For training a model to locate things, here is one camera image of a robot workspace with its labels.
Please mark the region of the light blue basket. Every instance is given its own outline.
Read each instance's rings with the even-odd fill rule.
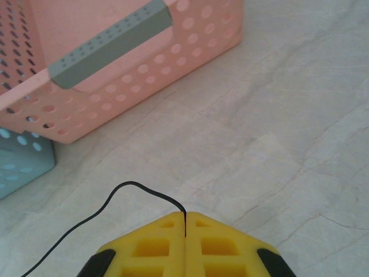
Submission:
[[[0,199],[55,166],[52,142],[0,128]]]

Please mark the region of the basket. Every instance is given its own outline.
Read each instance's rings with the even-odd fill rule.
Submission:
[[[3,0],[0,126],[72,143],[242,39],[243,0]]]
[[[55,166],[51,141],[0,128],[0,199]]]

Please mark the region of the marble floor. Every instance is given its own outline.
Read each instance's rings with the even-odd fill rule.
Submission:
[[[17,277],[136,180],[274,246],[299,277],[369,272],[369,1],[247,0],[243,43],[71,145],[0,201]],[[124,188],[30,276],[175,211]]]

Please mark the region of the gray handle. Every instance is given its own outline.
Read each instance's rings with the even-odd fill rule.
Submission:
[[[61,88],[73,88],[172,24],[163,0],[152,0],[51,64],[48,67],[51,79]]]

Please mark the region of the black cable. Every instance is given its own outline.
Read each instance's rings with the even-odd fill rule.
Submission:
[[[186,226],[186,216],[187,216],[187,212],[186,209],[184,208],[184,206],[178,202],[177,200],[173,199],[172,197],[169,197],[165,194],[162,194],[160,192],[156,192],[155,190],[149,189],[146,186],[135,182],[135,181],[127,181],[124,183],[121,183],[120,185],[116,186],[115,189],[113,189],[113,191],[110,193],[108,199],[105,201],[105,203],[101,206],[101,208],[95,212],[93,215],[89,216],[88,218],[86,218],[85,220],[82,220],[80,223],[77,223],[76,225],[74,225],[71,229],[69,229],[57,242],[56,244],[54,244],[49,251],[46,252],[46,254],[29,270],[27,271],[25,274],[23,274],[21,277],[26,277],[28,276],[32,271],[34,271],[46,258],[48,255],[50,255],[50,253],[63,241],[63,239],[66,238],[67,235],[69,235],[71,232],[73,232],[75,229],[77,229],[78,227],[80,227],[81,225],[85,224],[86,222],[90,221],[91,219],[97,217],[105,208],[106,206],[109,204],[110,200],[112,199],[113,195],[122,187],[127,186],[127,185],[133,185],[136,186],[144,191],[146,191],[147,193],[150,193],[154,196],[157,196],[161,199],[167,200],[168,202],[172,203],[173,205],[175,205],[181,212],[183,212],[184,214],[184,225]]]

